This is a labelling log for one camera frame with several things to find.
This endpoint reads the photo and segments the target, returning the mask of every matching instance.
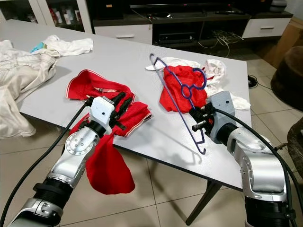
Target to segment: white table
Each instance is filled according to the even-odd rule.
[[[160,105],[162,84],[158,76],[155,72],[146,71],[144,67],[151,64],[150,53],[159,57],[171,56],[197,61],[201,64],[207,59],[219,59],[227,67],[223,88],[249,101],[246,62],[22,21],[9,20],[0,23],[0,40],[9,39],[15,48],[23,51],[30,51],[53,34],[65,41],[92,38],[93,52],[59,59],[55,76],[19,103],[20,112],[65,127],[83,104],[81,101],[66,99],[66,87],[81,70],[91,69],[108,80],[127,85],[137,95],[137,100],[146,103],[153,114],[151,119],[127,139],[115,137],[115,145],[205,178],[209,180],[208,188],[211,188],[212,182],[212,186],[225,185],[241,191],[240,168],[226,147],[214,144],[205,137],[201,150],[206,148],[206,154],[199,154],[179,114],[167,112]],[[184,117],[190,125],[195,124],[189,114]],[[236,117],[251,125],[249,110],[236,111]],[[198,132],[195,136],[197,140],[201,139]]]

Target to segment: tv stand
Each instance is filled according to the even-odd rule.
[[[175,16],[173,12],[169,13],[173,18],[157,17],[155,14],[150,21],[145,17],[147,12],[139,12],[141,16],[135,13],[125,13],[124,19],[92,20],[92,24],[97,35],[179,49],[198,48],[198,46],[201,48],[198,42],[204,46],[212,46],[216,43],[216,39],[212,36],[213,30],[233,32],[244,38],[245,42],[258,39],[279,39],[292,17],[292,14],[287,12],[259,13],[254,16],[216,14],[216,11],[207,11],[206,14],[201,13],[201,15],[197,11],[176,12]],[[184,42],[184,40],[177,42],[177,38],[174,43],[159,42],[159,36],[164,32],[167,34],[194,32],[195,34],[193,39],[188,42]]]

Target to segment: clothing pile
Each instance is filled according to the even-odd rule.
[[[56,58],[88,53],[91,39],[66,42],[48,37],[31,53],[13,48],[10,40],[0,42],[0,139],[31,136],[35,128],[20,114],[17,104],[55,74]]]
[[[191,86],[195,84],[196,86],[201,86],[203,84],[203,77],[200,72],[193,72],[193,68],[201,68],[207,77],[206,87],[203,90],[193,89],[192,101],[195,106],[202,107],[206,104],[206,99],[218,92],[224,91],[222,88],[222,82],[226,77],[226,66],[222,61],[209,59],[201,66],[196,61],[189,61],[173,57],[164,57],[162,60],[168,65],[168,69],[174,72],[182,84],[187,84]],[[181,112],[187,113],[192,108],[190,102],[186,100],[181,94],[181,85],[177,80],[171,75],[165,66],[160,61],[155,64],[157,70],[164,69],[164,81],[168,86],[170,92],[174,96],[178,107]],[[150,65],[145,67],[146,70],[155,70],[154,66]],[[231,94],[232,102],[235,109],[238,110],[249,110],[250,104],[244,98],[234,96]],[[177,111],[173,102],[171,101],[166,89],[163,89],[160,103],[167,111]]]
[[[66,97],[73,100],[86,100],[88,97],[98,96],[112,99],[120,92],[125,92],[126,96],[116,107],[117,112],[125,100],[131,99],[127,111],[119,119],[126,129],[122,130],[117,125],[114,126],[112,133],[99,141],[93,155],[86,162],[87,176],[91,186],[103,194],[129,193],[135,188],[131,172],[121,154],[114,148],[113,139],[115,135],[127,137],[152,114],[146,104],[134,101],[135,95],[127,86],[106,80],[91,70],[80,72],[69,83],[66,90]],[[89,121],[89,114],[72,128],[70,134],[76,132],[83,121]]]

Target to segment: glass cabinet door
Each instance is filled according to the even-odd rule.
[[[56,27],[84,32],[76,0],[46,0],[46,3]]]
[[[29,0],[0,0],[0,10],[6,20],[14,19],[33,23],[40,22],[38,21],[39,18],[36,18]]]

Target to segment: television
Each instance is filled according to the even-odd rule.
[[[129,0],[131,9],[227,5],[231,0]]]

